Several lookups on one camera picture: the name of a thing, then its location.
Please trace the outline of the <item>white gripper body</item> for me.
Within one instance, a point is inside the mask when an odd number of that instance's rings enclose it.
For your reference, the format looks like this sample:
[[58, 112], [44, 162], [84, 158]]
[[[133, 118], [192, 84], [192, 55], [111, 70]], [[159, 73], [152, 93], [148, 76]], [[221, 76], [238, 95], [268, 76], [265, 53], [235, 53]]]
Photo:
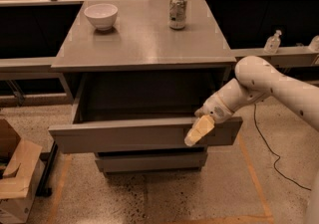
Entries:
[[200, 114], [209, 114], [216, 123], [223, 123], [233, 116], [236, 106], [232, 94], [219, 90], [210, 96], [198, 111]]

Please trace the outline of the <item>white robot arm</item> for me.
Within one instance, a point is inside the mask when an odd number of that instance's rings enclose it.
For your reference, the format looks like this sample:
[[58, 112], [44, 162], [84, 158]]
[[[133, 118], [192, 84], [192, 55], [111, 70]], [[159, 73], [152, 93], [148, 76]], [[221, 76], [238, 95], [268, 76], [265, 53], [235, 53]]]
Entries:
[[196, 120], [184, 143], [193, 146], [217, 123], [231, 118], [239, 109], [274, 97], [297, 116], [319, 130], [319, 88], [288, 77], [266, 60], [247, 56], [235, 65], [235, 78], [213, 93], [194, 115]]

